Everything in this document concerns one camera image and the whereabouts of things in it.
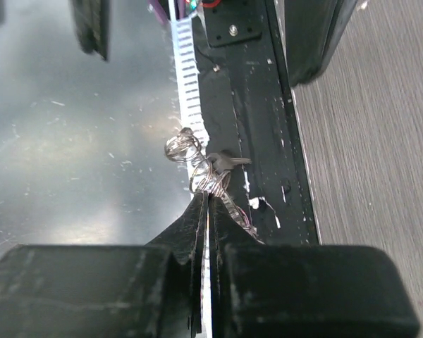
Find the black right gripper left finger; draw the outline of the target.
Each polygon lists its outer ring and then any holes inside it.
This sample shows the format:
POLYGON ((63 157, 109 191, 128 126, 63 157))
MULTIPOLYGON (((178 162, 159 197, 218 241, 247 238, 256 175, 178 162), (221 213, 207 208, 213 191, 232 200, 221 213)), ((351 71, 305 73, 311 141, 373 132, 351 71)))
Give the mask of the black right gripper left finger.
POLYGON ((145 245, 18 245, 0 259, 0 337, 195 337, 209 197, 145 245))

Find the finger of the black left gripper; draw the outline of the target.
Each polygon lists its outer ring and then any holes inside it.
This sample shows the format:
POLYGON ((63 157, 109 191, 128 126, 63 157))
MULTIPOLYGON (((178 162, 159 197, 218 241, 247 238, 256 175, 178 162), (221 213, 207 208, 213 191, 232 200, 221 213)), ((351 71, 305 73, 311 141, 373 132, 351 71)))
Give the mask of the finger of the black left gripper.
POLYGON ((110 1, 70 1, 75 34, 85 54, 96 53, 104 61, 109 59, 110 1))

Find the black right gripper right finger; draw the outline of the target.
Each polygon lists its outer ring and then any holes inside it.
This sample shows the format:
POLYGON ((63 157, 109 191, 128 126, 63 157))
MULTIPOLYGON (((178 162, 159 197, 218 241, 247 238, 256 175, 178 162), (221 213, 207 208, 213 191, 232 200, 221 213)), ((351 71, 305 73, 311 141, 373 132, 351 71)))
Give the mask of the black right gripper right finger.
POLYGON ((259 243, 209 200, 215 337, 417 337, 419 319, 382 250, 259 243))

